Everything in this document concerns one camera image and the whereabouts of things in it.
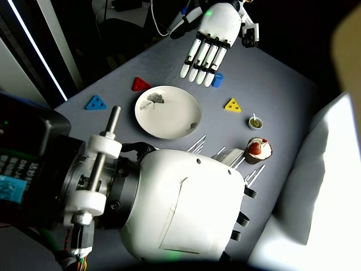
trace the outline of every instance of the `triangle block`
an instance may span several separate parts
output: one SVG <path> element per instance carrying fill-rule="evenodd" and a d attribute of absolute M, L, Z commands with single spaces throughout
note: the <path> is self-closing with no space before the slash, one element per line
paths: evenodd
<path fill-rule="evenodd" d="M 235 98 L 232 98 L 224 107 L 224 110 L 229 110 L 229 111 L 233 111 L 233 112 L 241 112 L 242 109 L 241 107 L 238 105 L 238 102 L 236 101 Z"/>
<path fill-rule="evenodd" d="M 90 102 L 85 107 L 85 109 L 87 110 L 103 110 L 107 108 L 108 108 L 107 105 L 98 95 L 94 95 L 90 100 Z"/>
<path fill-rule="evenodd" d="M 150 88 L 151 88 L 150 84 L 145 82 L 140 77 L 135 78 L 133 86 L 131 87 L 131 89 L 133 91 L 146 90 L 146 89 L 150 89 Z"/>

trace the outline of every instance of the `blue triangle block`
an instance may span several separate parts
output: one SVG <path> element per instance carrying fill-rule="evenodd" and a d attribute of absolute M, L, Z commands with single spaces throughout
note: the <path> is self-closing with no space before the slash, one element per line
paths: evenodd
<path fill-rule="evenodd" d="M 87 110 L 103 110 L 107 108 L 108 108 L 107 105 L 98 95 L 94 95 L 91 101 L 85 107 L 85 109 Z"/>

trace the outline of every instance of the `brown cupcake liner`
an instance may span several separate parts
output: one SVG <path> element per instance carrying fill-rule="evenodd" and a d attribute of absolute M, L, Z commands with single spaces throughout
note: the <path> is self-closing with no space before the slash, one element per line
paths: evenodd
<path fill-rule="evenodd" d="M 252 138 L 248 141 L 248 143 L 247 143 L 247 148 L 246 148 L 245 151 L 244 151 L 244 160 L 245 160 L 248 164 L 251 164 L 251 165 L 257 164 L 257 163 L 259 163 L 259 162 L 261 162 L 261 161 L 265 161 L 266 159 L 268 159 L 269 157 L 271 157 L 272 154 L 273 154 L 273 149 L 272 149 L 272 146 L 271 146 L 271 144 L 270 144 L 270 147 L 271 147 L 271 155 L 270 155 L 269 157 L 267 157 L 266 159 L 263 159 L 263 160 L 262 160 L 262 159 L 255 158 L 255 157 L 251 156 L 251 154 L 250 154 L 249 151 L 248 151 L 248 145 L 249 145 L 250 142 L 251 142 L 253 139 L 255 139 L 255 138 L 261 138 L 261 137 L 252 137 Z"/>

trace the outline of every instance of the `dark background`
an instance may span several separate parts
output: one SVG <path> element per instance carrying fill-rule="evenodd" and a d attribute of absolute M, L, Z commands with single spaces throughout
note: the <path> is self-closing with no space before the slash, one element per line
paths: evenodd
<path fill-rule="evenodd" d="M 340 93 L 330 57 L 332 33 L 359 2 L 254 0 L 246 3 L 245 8 L 252 20 L 259 23 L 259 48 L 321 86 L 319 107 L 322 107 Z M 117 19 L 101 23 L 101 42 L 91 0 L 52 3 L 85 85 L 111 71 L 106 56 L 121 65 L 117 54 L 129 60 L 162 39 L 155 30 L 150 8 L 144 28 Z M 168 26 L 186 3 L 187 0 L 177 0 L 170 5 L 168 0 L 154 0 L 160 31 L 165 33 L 162 26 Z"/>

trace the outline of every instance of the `strawberry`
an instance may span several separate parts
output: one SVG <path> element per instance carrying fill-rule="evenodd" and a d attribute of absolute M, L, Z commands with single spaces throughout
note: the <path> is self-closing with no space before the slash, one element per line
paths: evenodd
<path fill-rule="evenodd" d="M 261 149 L 259 148 L 259 144 L 257 142 L 250 145 L 248 148 L 248 151 L 250 154 L 253 154 L 253 155 L 261 154 Z"/>

